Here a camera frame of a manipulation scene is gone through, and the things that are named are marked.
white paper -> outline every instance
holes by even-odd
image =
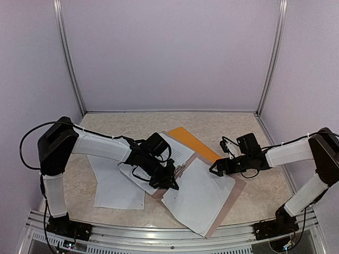
[[[192,155],[194,154],[194,151],[192,149],[184,146],[183,144],[166,136],[165,134],[160,133],[159,135],[171,146],[172,150],[171,159],[174,160],[173,165],[175,167],[186,163],[186,161],[188,161],[188,159],[191,158]],[[166,149],[161,155],[164,158],[164,160],[167,159],[168,149]]]
[[[97,180],[94,206],[115,209],[144,209],[145,191],[119,170],[115,160],[89,156]]]
[[[184,146],[183,144],[177,142],[176,140],[166,136],[163,133],[160,133],[160,136],[164,138],[164,140],[171,146],[172,155],[171,158],[174,160],[173,165],[177,168],[185,164],[195,153],[192,149]],[[162,157],[164,160],[168,157],[168,149],[162,153]],[[119,169],[122,173],[124,173],[129,179],[131,179],[134,183],[136,183],[140,188],[145,190],[149,195],[153,195],[157,190],[153,187],[149,186],[149,182],[145,182],[133,176],[132,171],[135,166],[121,164],[119,165]],[[137,167],[135,175],[143,179],[150,179],[150,176],[140,167]]]
[[[179,191],[169,189],[162,202],[179,222],[205,236],[233,189],[235,180],[211,174],[209,165],[196,158],[177,183]]]

marble countertop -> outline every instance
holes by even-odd
[[[200,141],[225,156],[221,136],[235,140],[253,132],[258,143],[268,142],[251,113],[106,113],[86,114],[81,126],[109,135],[125,135],[144,139],[154,132],[169,131],[182,126]],[[255,171],[249,170],[250,176]],[[247,182],[236,204],[222,225],[246,223],[274,217],[275,211],[290,197],[291,192],[281,168],[260,172]],[[143,210],[118,210],[93,207],[97,182],[85,155],[71,155],[64,174],[64,189],[70,218],[110,225],[149,228],[184,228],[158,201],[146,193]]]

